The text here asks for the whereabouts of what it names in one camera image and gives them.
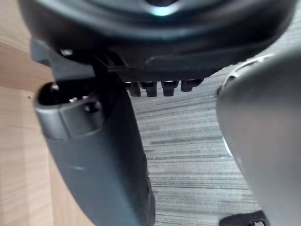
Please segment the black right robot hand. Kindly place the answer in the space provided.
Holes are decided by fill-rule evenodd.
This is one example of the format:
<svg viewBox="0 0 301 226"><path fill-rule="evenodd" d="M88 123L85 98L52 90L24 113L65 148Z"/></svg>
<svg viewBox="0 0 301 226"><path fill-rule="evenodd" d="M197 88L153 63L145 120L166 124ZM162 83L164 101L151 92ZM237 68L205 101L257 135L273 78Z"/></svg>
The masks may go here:
<svg viewBox="0 0 301 226"><path fill-rule="evenodd" d="M262 52L294 0L20 0L32 60L54 80L34 111L76 203L96 226L152 226L155 198L130 97L171 97Z"/></svg>

